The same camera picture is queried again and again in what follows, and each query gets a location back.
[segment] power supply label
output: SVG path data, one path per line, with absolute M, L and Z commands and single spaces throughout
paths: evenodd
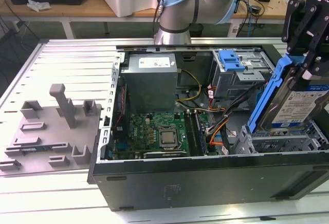
M 272 121 L 275 127 L 302 123 L 316 107 L 316 100 L 328 93 L 329 86 L 310 86 L 308 91 L 293 91 Z
M 170 59 L 169 57 L 140 58 L 138 62 L 138 67 L 139 68 L 170 67 Z

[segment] motherboard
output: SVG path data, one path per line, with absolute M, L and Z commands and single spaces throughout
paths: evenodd
M 131 114 L 127 141 L 117 141 L 114 154 L 120 159 L 192 156 L 193 144 L 209 126 L 202 112 Z

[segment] white label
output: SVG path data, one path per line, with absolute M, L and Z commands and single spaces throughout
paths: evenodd
M 316 107 L 315 101 L 327 94 L 328 91 L 293 91 L 281 107 L 272 123 L 301 123 Z
M 236 137 L 236 131 L 229 132 L 227 137 L 229 138 L 235 138 Z
M 224 146 L 222 147 L 222 152 L 224 155 L 228 155 L 228 150 Z
M 170 67 L 170 60 L 169 57 L 140 58 L 138 67 L 139 68 Z
M 209 90 L 208 91 L 208 96 L 209 96 L 210 99 L 214 99 L 214 91 Z

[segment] green motherboard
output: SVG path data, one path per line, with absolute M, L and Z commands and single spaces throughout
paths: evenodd
M 186 113 L 131 114 L 127 143 L 125 146 L 118 143 L 116 151 L 126 155 L 181 151 L 190 156 L 185 116 Z M 199 113 L 198 119 L 203 131 L 209 127 L 206 113 Z

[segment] yellow wire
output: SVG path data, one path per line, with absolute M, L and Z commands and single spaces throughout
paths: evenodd
M 184 70 L 184 69 L 182 69 L 181 71 L 186 72 L 188 75 L 190 75 L 197 82 L 197 85 L 199 86 L 199 90 L 198 90 L 197 94 L 193 97 L 176 99 L 176 101 L 191 101 L 191 100 L 194 100 L 195 98 L 197 98 L 201 94 L 201 87 L 202 86 L 201 86 L 200 82 L 198 81 L 198 79 L 192 73 L 190 73 L 189 71 Z

